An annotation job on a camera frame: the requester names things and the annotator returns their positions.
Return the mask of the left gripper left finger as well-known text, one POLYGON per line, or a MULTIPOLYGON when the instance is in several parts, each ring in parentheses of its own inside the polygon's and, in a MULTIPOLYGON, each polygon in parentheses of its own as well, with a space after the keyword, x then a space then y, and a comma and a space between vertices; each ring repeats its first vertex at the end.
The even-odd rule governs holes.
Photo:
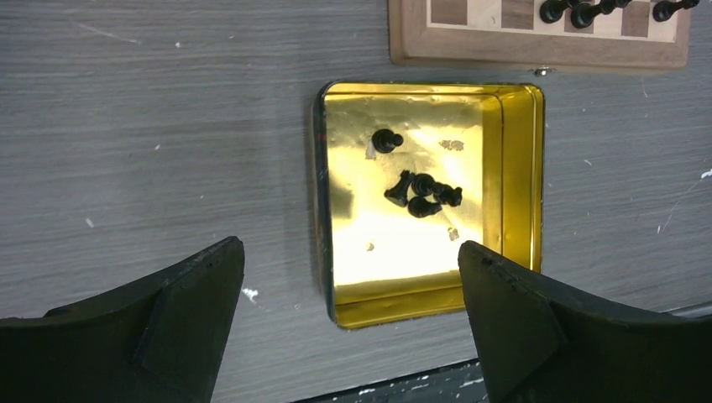
POLYGON ((2 401, 208 402, 244 265, 230 236, 42 317, 2 319, 2 401))

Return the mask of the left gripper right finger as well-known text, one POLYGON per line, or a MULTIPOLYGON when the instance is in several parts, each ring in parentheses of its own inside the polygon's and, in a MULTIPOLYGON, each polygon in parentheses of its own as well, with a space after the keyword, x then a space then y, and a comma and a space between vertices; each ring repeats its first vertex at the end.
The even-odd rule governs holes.
POLYGON ((709 303, 635 308, 474 241, 461 245, 458 266, 490 401, 710 401, 709 303))

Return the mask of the gold metal tray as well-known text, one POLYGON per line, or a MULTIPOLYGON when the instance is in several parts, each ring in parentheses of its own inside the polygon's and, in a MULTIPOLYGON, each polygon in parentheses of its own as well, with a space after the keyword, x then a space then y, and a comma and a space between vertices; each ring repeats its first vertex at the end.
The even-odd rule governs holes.
POLYGON ((545 112, 531 83, 323 86, 311 193, 330 319, 352 330, 462 310, 468 241, 539 271, 545 112))

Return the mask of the wooden chess board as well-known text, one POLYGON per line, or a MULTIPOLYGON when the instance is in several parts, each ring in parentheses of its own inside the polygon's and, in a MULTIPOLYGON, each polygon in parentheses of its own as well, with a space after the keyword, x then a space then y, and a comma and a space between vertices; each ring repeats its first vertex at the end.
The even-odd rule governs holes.
POLYGON ((692 11, 656 22, 659 1, 631 1, 586 29, 540 20, 544 1, 390 1, 396 64, 500 66, 524 71, 664 72, 688 62, 692 11))

